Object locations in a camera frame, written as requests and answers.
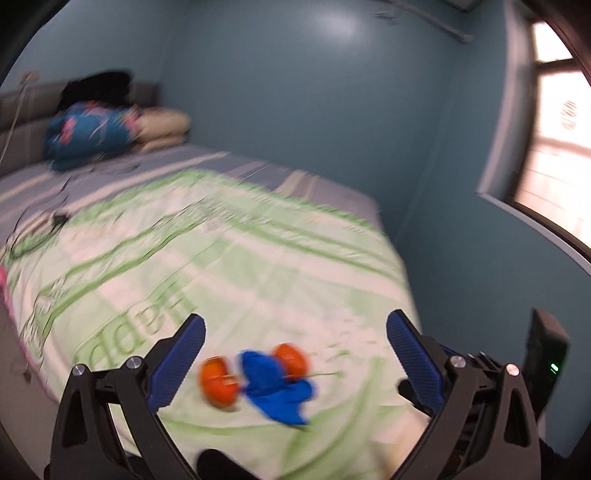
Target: mattress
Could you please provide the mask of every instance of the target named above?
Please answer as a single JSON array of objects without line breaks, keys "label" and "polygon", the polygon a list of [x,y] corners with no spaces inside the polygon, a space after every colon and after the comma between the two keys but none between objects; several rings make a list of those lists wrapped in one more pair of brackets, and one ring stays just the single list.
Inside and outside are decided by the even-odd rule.
[{"label": "mattress", "polygon": [[[4,300],[49,395],[60,397],[73,364],[115,368],[195,312],[206,344],[159,412],[192,465],[218,448],[264,480],[381,479],[418,439],[425,421],[397,393],[404,373],[384,331],[396,308],[418,319],[371,198],[191,145],[64,174],[30,167],[0,192]],[[70,218],[61,229],[55,213]],[[231,412],[202,398],[201,361],[283,342],[310,358],[305,428],[268,420],[245,397]]]}]

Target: green and white bedsheet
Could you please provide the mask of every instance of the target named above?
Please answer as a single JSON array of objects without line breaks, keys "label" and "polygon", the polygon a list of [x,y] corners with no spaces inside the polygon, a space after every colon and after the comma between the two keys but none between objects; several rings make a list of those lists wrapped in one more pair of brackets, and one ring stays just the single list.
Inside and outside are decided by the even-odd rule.
[{"label": "green and white bedsheet", "polygon": [[[397,448],[408,407],[385,320],[396,308],[417,317],[400,258],[365,221],[188,170],[97,203],[58,235],[23,239],[5,268],[21,340],[58,398],[72,365],[118,367],[196,312],[205,346],[159,412],[191,464],[212,447],[262,479],[392,473],[376,451]],[[204,401],[201,361],[282,342],[311,359],[307,427],[269,421],[245,397],[232,412]],[[120,410],[113,416],[136,451]]]}]

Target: blue gripper pad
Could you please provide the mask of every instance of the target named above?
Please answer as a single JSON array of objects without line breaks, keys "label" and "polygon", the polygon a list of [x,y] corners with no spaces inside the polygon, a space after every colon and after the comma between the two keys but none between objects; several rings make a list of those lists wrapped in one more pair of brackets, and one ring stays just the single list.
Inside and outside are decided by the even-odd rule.
[{"label": "blue gripper pad", "polygon": [[170,405],[189,368],[205,343],[205,321],[196,314],[150,377],[148,408],[156,413]]},{"label": "blue gripper pad", "polygon": [[388,315],[386,335],[400,360],[419,402],[439,412],[445,402],[443,377],[421,344],[418,333],[402,310]]}]

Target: orange toy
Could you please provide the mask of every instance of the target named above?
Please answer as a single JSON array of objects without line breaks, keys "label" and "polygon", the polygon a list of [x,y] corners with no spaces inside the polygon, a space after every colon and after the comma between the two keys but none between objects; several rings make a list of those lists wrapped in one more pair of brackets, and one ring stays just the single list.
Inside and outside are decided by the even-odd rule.
[{"label": "orange toy", "polygon": [[221,356],[205,360],[199,372],[203,394],[217,408],[230,407],[236,403],[240,385],[234,375],[229,375],[228,365]]},{"label": "orange toy", "polygon": [[290,343],[282,343],[273,350],[273,357],[281,362],[288,380],[299,380],[308,375],[308,360],[304,352]]}]

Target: cable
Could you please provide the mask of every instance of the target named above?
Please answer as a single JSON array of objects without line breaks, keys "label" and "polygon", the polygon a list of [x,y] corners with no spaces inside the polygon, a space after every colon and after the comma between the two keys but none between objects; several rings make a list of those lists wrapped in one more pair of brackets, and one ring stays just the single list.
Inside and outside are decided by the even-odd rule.
[{"label": "cable", "polygon": [[10,130],[8,131],[8,136],[6,138],[6,143],[4,144],[4,150],[2,151],[2,155],[0,155],[0,165],[2,165],[2,160],[4,160],[4,155],[6,155],[6,150],[8,150],[8,145],[10,144],[10,139],[12,138],[12,133],[14,132],[14,128],[17,125],[18,114],[21,113],[22,101],[25,99],[25,92],[27,91],[28,83],[25,83],[18,97],[17,103],[17,111],[14,114],[14,120],[12,120],[12,125],[10,126]]},{"label": "cable", "polygon": [[[50,202],[56,198],[58,198],[67,188],[67,186],[71,183],[74,182],[76,180],[82,179],[84,177],[87,177],[89,175],[92,174],[100,174],[100,175],[107,175],[107,174],[124,174],[124,173],[130,173],[133,172],[134,170],[136,170],[139,166],[141,165],[141,162],[137,162],[135,164],[132,164],[130,166],[124,166],[123,168],[114,168],[116,166],[106,166],[103,167],[100,164],[97,164],[95,166],[93,166],[90,170],[88,171],[82,171],[79,173],[76,173],[74,175],[71,175],[70,177],[68,177],[68,179],[63,183],[63,185],[61,186],[60,190],[53,193],[52,195],[49,195],[47,197],[44,197],[40,200],[37,200],[36,202],[33,202],[31,204],[29,204],[20,214],[20,216],[18,217],[16,223],[14,224],[14,228],[12,229],[11,234],[8,236],[8,240],[7,240],[7,244],[9,244],[9,246],[7,245],[7,251],[9,251],[11,253],[11,255],[13,254],[14,251],[14,246],[19,242],[19,240],[21,239],[22,236],[26,236],[27,234],[27,227],[24,227],[23,230],[21,232],[17,233],[17,229],[19,224],[21,223],[22,219],[24,218],[25,214],[31,210],[32,208],[35,208],[36,206],[40,206],[43,205],[47,202]],[[40,216],[43,216],[45,214],[47,214],[48,212],[51,212],[52,210],[56,210],[60,207],[63,207],[67,201],[69,199],[69,195],[66,195],[66,197],[60,201],[60,203],[58,203],[57,205],[53,205],[50,206],[48,208],[46,208],[44,211],[40,212],[37,215],[37,218],[39,218]],[[56,230],[56,227],[53,226],[50,233],[53,233]]]},{"label": "cable", "polygon": [[41,235],[39,238],[37,238],[35,243],[33,243],[32,245],[27,245],[26,248],[24,248],[24,249],[19,248],[19,249],[17,249],[17,252],[15,252],[14,251],[15,248],[17,246],[20,246],[20,244],[18,243],[18,239],[20,238],[20,235],[19,235],[16,238],[14,244],[12,244],[10,249],[8,250],[10,252],[11,259],[17,260],[17,259],[21,258],[23,255],[34,252],[39,247],[42,247],[55,233],[59,232],[64,225],[65,225],[65,223],[53,225],[51,227],[51,230],[49,230],[47,233],[45,233],[45,234]]},{"label": "cable", "polygon": [[28,101],[28,122],[26,123],[25,129],[25,156],[26,161],[25,165],[31,164],[31,118],[33,118],[33,104],[35,102],[35,89],[31,89],[29,92],[29,101]]}]

